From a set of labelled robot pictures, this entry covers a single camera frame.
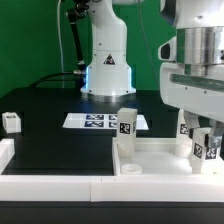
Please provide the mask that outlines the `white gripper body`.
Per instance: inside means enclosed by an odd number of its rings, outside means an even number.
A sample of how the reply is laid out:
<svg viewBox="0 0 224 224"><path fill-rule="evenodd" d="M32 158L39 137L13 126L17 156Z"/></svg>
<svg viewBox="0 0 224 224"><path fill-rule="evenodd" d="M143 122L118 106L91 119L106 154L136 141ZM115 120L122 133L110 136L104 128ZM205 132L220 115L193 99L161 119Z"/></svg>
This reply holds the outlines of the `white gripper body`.
<svg viewBox="0 0 224 224"><path fill-rule="evenodd" d="M175 37L158 49L160 95L167 105L224 123L224 65L208 67L206 76L185 75L184 66L175 62Z"/></svg>

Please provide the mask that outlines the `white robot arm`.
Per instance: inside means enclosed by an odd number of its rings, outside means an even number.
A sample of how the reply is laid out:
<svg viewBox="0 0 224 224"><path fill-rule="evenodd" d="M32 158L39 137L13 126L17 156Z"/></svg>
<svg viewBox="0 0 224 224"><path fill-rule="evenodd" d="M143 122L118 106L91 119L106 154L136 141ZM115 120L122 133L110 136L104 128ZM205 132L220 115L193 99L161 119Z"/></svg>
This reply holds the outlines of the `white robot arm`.
<svg viewBox="0 0 224 224"><path fill-rule="evenodd" d="M126 62L127 27L112 6L129 0L88 0L92 23L92 61L81 92L95 100L132 94ZM160 0L160 15L176 29L161 45L160 94L180 108L195 137L198 118L211 120L206 146L217 148L224 135L224 0Z"/></svg>

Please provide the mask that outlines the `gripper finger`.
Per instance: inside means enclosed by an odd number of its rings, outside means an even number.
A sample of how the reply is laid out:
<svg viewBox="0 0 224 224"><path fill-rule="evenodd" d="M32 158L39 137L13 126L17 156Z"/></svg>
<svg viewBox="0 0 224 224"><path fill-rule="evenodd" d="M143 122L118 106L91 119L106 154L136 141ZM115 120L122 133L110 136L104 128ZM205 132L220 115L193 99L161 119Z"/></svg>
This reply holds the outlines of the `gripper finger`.
<svg viewBox="0 0 224 224"><path fill-rule="evenodd" d="M211 130L209 132L209 147L219 148L222 143L222 136L224 135L224 123L211 120Z"/></svg>
<svg viewBox="0 0 224 224"><path fill-rule="evenodd" d="M188 136L192 137L194 130L200 127L198 115L185 111L184 119L188 128Z"/></svg>

